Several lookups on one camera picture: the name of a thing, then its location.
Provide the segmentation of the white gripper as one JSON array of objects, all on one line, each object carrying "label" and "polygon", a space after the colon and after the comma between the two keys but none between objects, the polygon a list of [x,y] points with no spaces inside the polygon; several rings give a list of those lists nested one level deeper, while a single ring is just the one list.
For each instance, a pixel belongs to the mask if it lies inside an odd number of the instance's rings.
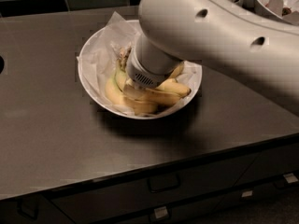
[{"label": "white gripper", "polygon": [[153,46],[141,35],[133,46],[126,64],[129,78],[142,88],[156,88],[161,85],[181,60]]}]

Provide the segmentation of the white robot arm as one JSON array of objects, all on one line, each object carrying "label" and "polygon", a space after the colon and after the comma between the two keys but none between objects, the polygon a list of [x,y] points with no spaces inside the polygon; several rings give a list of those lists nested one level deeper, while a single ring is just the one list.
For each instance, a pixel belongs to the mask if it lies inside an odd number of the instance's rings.
[{"label": "white robot arm", "polygon": [[299,115],[299,27],[246,11],[242,0],[140,0],[129,78],[155,88],[182,61],[230,77]]}]

